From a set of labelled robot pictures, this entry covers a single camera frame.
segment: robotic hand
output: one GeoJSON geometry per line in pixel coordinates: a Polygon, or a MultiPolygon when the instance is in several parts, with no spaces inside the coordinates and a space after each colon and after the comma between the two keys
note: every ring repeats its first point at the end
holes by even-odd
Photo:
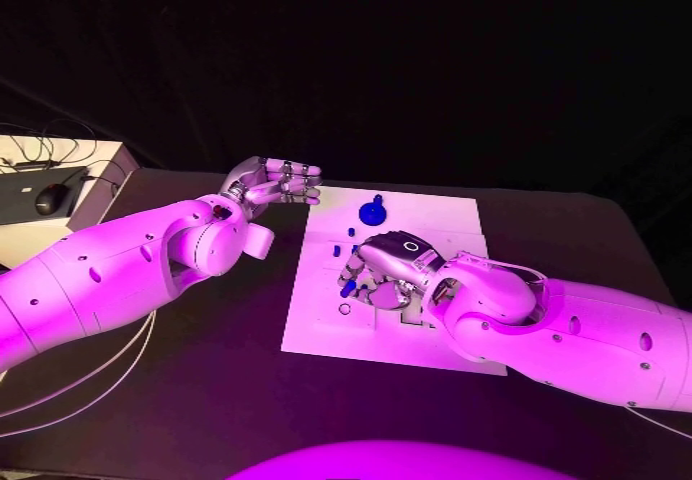
{"type": "Polygon", "coordinates": [[[339,285],[375,308],[421,297],[421,320],[473,362],[613,405],[692,412],[692,315],[618,290],[546,278],[458,252],[442,259],[405,232],[370,237],[339,285]],[[373,289],[354,289],[367,269],[373,289]]]}
{"type": "Polygon", "coordinates": [[[220,192],[65,237],[0,276],[0,372],[140,319],[242,252],[264,259],[272,232],[249,223],[275,203],[318,203],[320,169],[252,157],[220,192]]]}

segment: table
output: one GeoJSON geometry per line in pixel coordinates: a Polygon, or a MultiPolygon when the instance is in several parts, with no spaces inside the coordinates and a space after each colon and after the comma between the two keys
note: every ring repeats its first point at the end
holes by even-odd
{"type": "MultiPolygon", "coordinates": [[[[11,164],[32,160],[59,160],[65,164],[53,168],[88,166],[88,175],[121,184],[127,174],[138,168],[122,142],[50,138],[42,142],[36,137],[0,135],[0,158],[11,164]]],[[[14,170],[0,162],[0,174],[14,170]]],[[[69,218],[0,225],[0,264],[14,268],[42,252],[65,235],[96,225],[112,200],[111,184],[104,181],[83,182],[69,218]]]]}
{"type": "MultiPolygon", "coordinates": [[[[215,192],[223,175],[132,172],[105,220],[215,192]]],[[[672,303],[618,206],[584,194],[327,182],[477,199],[490,256],[548,275],[672,303]]],[[[160,309],[138,367],[102,402],[60,425],[0,440],[0,467],[131,479],[223,478],[301,447],[405,439],[494,452],[582,478],[689,478],[689,441],[624,409],[516,372],[465,374],[280,351],[307,208],[272,206],[264,262],[230,272],[160,309]]],[[[63,345],[7,375],[0,407],[88,372],[140,324],[63,345]]],[[[1,431],[86,403],[127,367],[1,431]]],[[[692,432],[692,415],[651,412],[692,432]]]]}

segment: black table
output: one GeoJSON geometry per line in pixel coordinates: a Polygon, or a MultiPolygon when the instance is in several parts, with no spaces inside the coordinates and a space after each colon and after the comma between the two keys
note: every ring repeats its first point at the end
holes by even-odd
{"type": "MultiPolygon", "coordinates": [[[[215,192],[223,175],[137,171],[107,220],[215,192]]],[[[582,194],[327,182],[478,201],[491,258],[548,275],[672,303],[618,206],[582,194]]],[[[274,206],[264,262],[230,272],[160,309],[150,348],[111,395],[79,416],[0,440],[0,467],[132,479],[215,479],[301,447],[388,438],[499,453],[585,478],[690,478],[688,440],[623,408],[510,372],[494,377],[280,351],[307,208],[274,206]]],[[[49,393],[119,349],[140,323],[63,345],[19,366],[0,407],[49,393]]],[[[127,363],[49,407],[0,426],[26,426],[82,405],[127,363]]],[[[653,412],[692,431],[692,415],[653,412]]]]}

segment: white cable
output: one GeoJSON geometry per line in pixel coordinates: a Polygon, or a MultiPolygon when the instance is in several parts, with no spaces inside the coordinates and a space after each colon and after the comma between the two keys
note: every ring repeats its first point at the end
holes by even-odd
{"type": "Polygon", "coordinates": [[[21,430],[14,430],[13,432],[7,432],[7,433],[0,433],[0,438],[4,438],[4,437],[8,437],[11,435],[19,435],[20,433],[27,433],[27,432],[33,432],[34,430],[39,430],[42,428],[46,428],[46,427],[50,427],[52,425],[63,422],[65,420],[68,420],[69,418],[72,418],[75,415],[78,415],[79,413],[82,413],[91,406],[94,406],[94,404],[102,400],[102,398],[112,392],[112,390],[115,389],[115,387],[122,383],[122,380],[125,379],[127,375],[130,374],[130,372],[132,371],[132,368],[134,366],[137,365],[137,362],[140,361],[140,357],[144,353],[144,350],[147,348],[147,344],[148,344],[148,339],[151,337],[151,332],[154,330],[154,321],[156,321],[156,310],[150,313],[150,319],[147,320],[147,323],[148,323],[148,332],[147,332],[147,337],[144,339],[144,343],[141,345],[141,349],[140,349],[140,353],[137,354],[137,357],[135,359],[132,360],[132,363],[128,367],[128,369],[125,370],[125,373],[121,375],[121,377],[118,378],[118,380],[115,381],[115,383],[111,385],[111,387],[108,388],[108,390],[82,407],[79,408],[78,410],[75,410],[69,415],[65,415],[63,417],[60,417],[57,420],[53,420],[52,422],[47,422],[47,423],[43,423],[42,425],[36,425],[34,427],[30,427],[30,428],[24,428],[21,430]]]}
{"type": "Polygon", "coordinates": [[[69,390],[72,390],[78,385],[81,385],[94,375],[96,375],[99,372],[104,371],[104,369],[111,365],[111,363],[122,356],[122,354],[127,352],[127,350],[130,349],[130,347],[132,346],[132,343],[137,341],[137,339],[141,337],[141,334],[144,333],[144,329],[147,328],[150,322],[151,322],[151,315],[153,315],[153,312],[148,314],[148,318],[147,318],[147,321],[144,322],[144,324],[141,325],[141,328],[140,328],[140,331],[137,332],[137,334],[134,335],[132,339],[130,340],[130,342],[127,343],[127,345],[122,347],[122,349],[119,350],[119,352],[111,357],[111,359],[91,372],[88,373],[79,380],[76,380],[75,382],[72,382],[66,387],[60,388],[60,390],[57,390],[56,392],[53,392],[50,395],[47,395],[46,397],[40,398],[39,400],[36,400],[34,402],[26,404],[24,406],[19,407],[19,408],[14,408],[13,410],[7,410],[6,412],[1,412],[0,413],[0,418],[3,417],[7,417],[8,415],[14,415],[16,413],[19,412],[23,412],[24,410],[29,410],[30,408],[33,408],[36,405],[40,405],[42,403],[47,402],[49,400],[52,400],[55,397],[57,397],[59,395],[62,395],[65,392],[68,392],[69,390]]]}
{"type": "Polygon", "coordinates": [[[647,420],[649,422],[651,422],[654,425],[657,425],[659,427],[663,427],[666,430],[669,430],[670,432],[676,433],[677,435],[682,435],[685,438],[689,438],[692,440],[692,435],[680,432],[679,430],[676,430],[675,428],[669,427],[667,425],[663,425],[662,423],[659,423],[653,418],[649,418],[643,413],[638,413],[633,408],[630,407],[624,407],[634,415],[640,416],[644,420],[647,420]]]}

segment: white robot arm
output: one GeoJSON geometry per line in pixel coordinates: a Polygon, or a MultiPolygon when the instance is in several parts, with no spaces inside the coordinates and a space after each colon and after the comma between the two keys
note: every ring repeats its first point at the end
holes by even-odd
{"type": "Polygon", "coordinates": [[[173,301],[242,252],[264,259],[269,202],[318,203],[320,169],[249,158],[220,192],[65,237],[0,276],[0,372],[53,346],[111,330],[173,301]]]}
{"type": "Polygon", "coordinates": [[[499,362],[613,405],[692,412],[688,312],[465,252],[445,260],[405,232],[365,241],[339,285],[342,295],[382,309],[403,309],[419,295],[421,319],[467,360],[499,362]],[[366,268],[372,290],[354,288],[366,268]]]}

